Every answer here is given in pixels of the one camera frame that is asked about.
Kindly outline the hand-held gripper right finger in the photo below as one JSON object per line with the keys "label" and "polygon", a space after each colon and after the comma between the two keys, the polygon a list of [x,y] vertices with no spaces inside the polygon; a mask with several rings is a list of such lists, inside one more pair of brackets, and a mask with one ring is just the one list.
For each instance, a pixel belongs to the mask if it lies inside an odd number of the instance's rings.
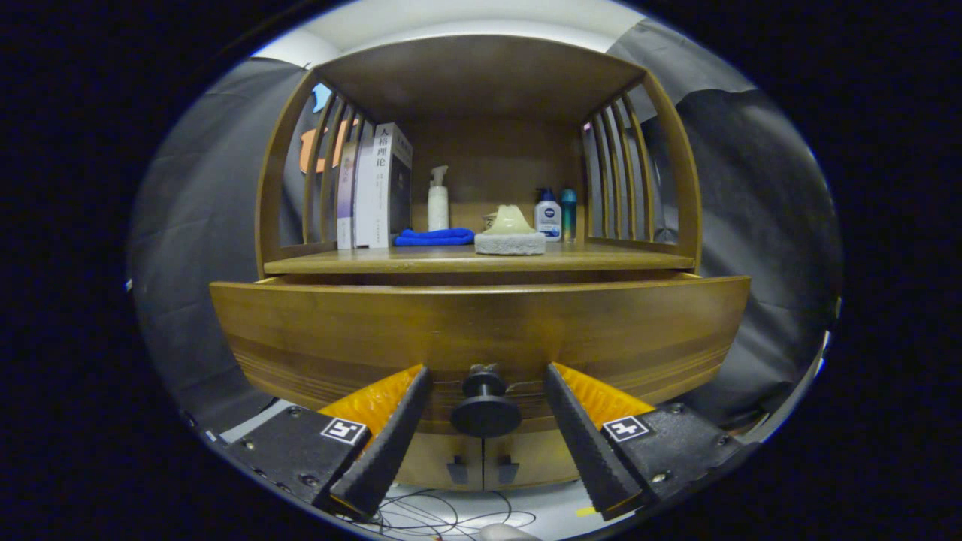
{"label": "hand-held gripper right finger", "polygon": [[558,363],[546,368],[543,387],[606,520],[678,503],[742,463],[742,443],[683,403],[656,407]]}

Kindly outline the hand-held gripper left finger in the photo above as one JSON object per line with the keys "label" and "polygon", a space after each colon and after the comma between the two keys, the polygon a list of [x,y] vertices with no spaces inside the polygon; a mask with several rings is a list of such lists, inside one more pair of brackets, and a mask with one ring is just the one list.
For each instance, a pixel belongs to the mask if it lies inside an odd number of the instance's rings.
{"label": "hand-held gripper left finger", "polygon": [[226,451],[310,506],[371,519],[398,475],[431,386],[427,367],[408,367],[319,411],[291,405]]}

